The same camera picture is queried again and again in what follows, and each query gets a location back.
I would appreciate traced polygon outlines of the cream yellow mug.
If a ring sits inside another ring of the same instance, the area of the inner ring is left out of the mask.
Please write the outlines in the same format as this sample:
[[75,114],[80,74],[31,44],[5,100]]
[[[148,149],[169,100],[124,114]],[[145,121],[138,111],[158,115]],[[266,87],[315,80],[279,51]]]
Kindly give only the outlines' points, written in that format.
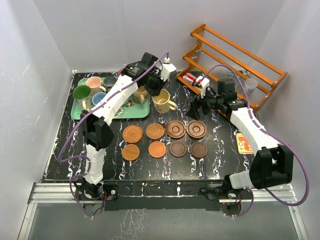
[[153,96],[152,101],[156,110],[160,114],[165,114],[169,111],[177,110],[177,105],[173,101],[171,101],[170,93],[166,89],[162,89],[158,96]]

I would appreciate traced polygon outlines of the ringed wooden coaster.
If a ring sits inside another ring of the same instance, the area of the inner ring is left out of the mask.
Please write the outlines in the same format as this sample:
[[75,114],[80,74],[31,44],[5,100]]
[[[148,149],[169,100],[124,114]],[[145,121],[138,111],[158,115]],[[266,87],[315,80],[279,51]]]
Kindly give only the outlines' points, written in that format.
[[186,126],[187,134],[194,139],[201,139],[207,133],[207,126],[198,120],[192,120]]
[[167,123],[165,131],[173,139],[180,139],[186,134],[186,126],[179,120],[172,120]]

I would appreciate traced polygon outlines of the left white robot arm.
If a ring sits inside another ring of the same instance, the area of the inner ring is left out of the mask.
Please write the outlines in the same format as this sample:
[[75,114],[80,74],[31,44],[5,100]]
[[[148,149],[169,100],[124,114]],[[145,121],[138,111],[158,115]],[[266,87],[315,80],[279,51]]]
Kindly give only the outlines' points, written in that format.
[[115,114],[141,86],[150,96],[158,96],[171,73],[176,71],[169,57],[164,58],[161,67],[157,67],[160,61],[160,58],[144,53],[140,61],[125,66],[115,85],[88,114],[82,114],[87,156],[84,179],[89,183],[85,192],[93,200],[103,195],[104,188],[99,183],[103,179],[105,151],[114,137],[110,125]]

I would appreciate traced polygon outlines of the woven rattan coaster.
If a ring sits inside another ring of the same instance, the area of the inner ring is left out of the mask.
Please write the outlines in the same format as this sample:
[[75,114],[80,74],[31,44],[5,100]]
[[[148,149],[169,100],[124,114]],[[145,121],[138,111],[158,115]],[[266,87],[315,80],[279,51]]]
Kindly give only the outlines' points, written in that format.
[[148,138],[157,140],[165,134],[165,129],[160,123],[151,123],[146,127],[145,132]]
[[129,125],[122,132],[123,139],[130,144],[138,143],[143,137],[143,130],[138,125]]

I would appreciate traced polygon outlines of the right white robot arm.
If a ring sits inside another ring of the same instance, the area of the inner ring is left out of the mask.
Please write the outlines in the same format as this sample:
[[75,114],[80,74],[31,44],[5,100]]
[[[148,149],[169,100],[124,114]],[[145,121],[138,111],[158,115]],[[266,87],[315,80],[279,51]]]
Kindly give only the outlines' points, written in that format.
[[220,111],[242,133],[254,154],[249,170],[226,175],[222,185],[213,191],[233,199],[241,189],[260,190],[290,183],[294,161],[292,151],[264,132],[264,126],[254,116],[247,101],[238,98],[235,82],[232,79],[220,79],[217,91],[210,86],[209,79],[202,76],[193,84],[200,89],[200,94],[190,104],[187,116],[199,120],[199,109],[205,115],[211,110]]

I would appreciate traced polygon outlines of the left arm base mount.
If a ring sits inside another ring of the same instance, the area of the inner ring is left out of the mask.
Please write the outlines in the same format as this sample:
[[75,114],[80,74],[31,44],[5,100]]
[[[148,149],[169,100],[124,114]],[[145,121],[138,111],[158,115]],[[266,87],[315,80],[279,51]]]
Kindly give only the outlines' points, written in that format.
[[87,203],[80,203],[83,212],[92,220],[97,213],[102,211],[118,211],[119,205],[119,187],[116,184],[105,184],[99,182],[98,184],[89,183],[85,179],[82,179],[79,183],[74,182],[70,184],[70,190],[73,194],[73,199],[80,203],[80,200],[84,201],[99,201],[100,207],[93,213],[89,213],[86,210]]

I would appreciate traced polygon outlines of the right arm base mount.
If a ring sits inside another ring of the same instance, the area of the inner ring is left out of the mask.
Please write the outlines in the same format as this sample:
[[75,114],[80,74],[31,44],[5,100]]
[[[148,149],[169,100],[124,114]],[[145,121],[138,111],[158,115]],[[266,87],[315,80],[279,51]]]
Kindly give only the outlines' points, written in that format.
[[[241,212],[242,211],[241,209],[239,210],[239,212],[237,210],[236,212],[230,212],[232,210],[232,206],[235,206],[235,207],[241,206],[243,192],[248,192],[250,194],[251,201],[248,208],[244,212]],[[235,218],[242,217],[245,214],[247,214],[251,210],[254,203],[253,191],[249,188],[243,188],[243,187],[241,187],[240,189],[234,189],[231,184],[230,175],[226,175],[224,177],[224,180],[222,181],[222,184],[219,186],[213,187],[213,186],[207,185],[205,187],[201,187],[199,189],[199,194],[203,195],[208,200],[214,200],[214,199],[219,200],[222,197],[231,199],[229,195],[234,194],[235,201],[227,204],[224,203],[223,205],[225,206],[225,209],[227,212],[222,211],[224,217],[229,217],[229,218],[232,218],[233,220]]]

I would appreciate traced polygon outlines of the light orange wooden coaster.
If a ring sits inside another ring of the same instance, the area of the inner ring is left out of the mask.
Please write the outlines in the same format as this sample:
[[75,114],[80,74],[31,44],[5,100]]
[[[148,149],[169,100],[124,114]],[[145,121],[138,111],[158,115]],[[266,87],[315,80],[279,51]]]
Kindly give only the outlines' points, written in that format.
[[160,141],[152,142],[148,147],[148,152],[153,158],[161,158],[167,151],[166,145]]

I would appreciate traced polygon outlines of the dark walnut coaster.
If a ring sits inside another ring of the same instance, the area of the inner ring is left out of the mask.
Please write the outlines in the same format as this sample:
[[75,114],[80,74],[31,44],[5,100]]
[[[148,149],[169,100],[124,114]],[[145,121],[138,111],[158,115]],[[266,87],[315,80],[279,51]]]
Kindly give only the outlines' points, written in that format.
[[204,158],[208,154],[208,147],[202,142],[194,142],[190,146],[190,153],[196,158]]
[[181,158],[187,153],[188,147],[183,141],[177,140],[170,144],[169,151],[174,157]]

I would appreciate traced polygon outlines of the light blue mug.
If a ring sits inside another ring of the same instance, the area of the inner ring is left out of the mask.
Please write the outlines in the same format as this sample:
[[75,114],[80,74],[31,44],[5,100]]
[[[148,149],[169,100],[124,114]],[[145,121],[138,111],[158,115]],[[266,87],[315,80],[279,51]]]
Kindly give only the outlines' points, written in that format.
[[96,106],[107,94],[105,92],[98,92],[92,97],[92,104]]

